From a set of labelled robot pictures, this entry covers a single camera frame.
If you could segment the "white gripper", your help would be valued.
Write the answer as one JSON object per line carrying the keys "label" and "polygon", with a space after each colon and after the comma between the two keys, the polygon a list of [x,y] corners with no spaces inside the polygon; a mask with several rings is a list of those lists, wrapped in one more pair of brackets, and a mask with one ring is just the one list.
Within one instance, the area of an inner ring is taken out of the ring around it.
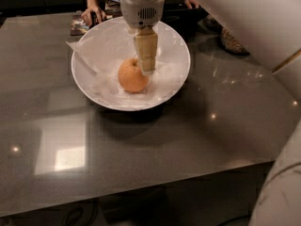
{"label": "white gripper", "polygon": [[149,27],[155,26],[161,20],[165,0],[119,1],[127,24],[132,29],[141,29],[134,36],[138,65],[143,75],[151,75],[155,71],[158,35]]}

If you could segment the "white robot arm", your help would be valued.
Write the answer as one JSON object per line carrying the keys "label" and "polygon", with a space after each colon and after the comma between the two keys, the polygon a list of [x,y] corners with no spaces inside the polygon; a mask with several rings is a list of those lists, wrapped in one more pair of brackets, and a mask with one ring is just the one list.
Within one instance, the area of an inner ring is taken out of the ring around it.
{"label": "white robot arm", "polygon": [[[294,97],[301,99],[301,0],[197,0]],[[155,68],[151,29],[164,0],[120,0],[123,18],[138,31],[142,73]],[[301,226],[301,122],[271,168],[249,226]]]}

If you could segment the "person's left hand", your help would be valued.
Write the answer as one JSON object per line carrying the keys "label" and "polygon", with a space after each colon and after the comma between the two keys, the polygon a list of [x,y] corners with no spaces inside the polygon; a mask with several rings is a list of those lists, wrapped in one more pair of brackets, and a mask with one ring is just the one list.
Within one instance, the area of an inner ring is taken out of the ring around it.
{"label": "person's left hand", "polygon": [[197,0],[184,0],[184,3],[190,9],[199,8],[199,3]]}

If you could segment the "person's right hand on mouse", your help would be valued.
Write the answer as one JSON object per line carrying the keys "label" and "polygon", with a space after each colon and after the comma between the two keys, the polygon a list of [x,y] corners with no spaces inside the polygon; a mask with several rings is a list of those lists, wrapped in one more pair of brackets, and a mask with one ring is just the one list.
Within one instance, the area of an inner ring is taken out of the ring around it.
{"label": "person's right hand on mouse", "polygon": [[87,9],[82,13],[81,17],[88,26],[91,26],[91,12],[95,12],[98,19],[98,24],[104,22],[106,19],[105,12],[98,5],[89,5]]}

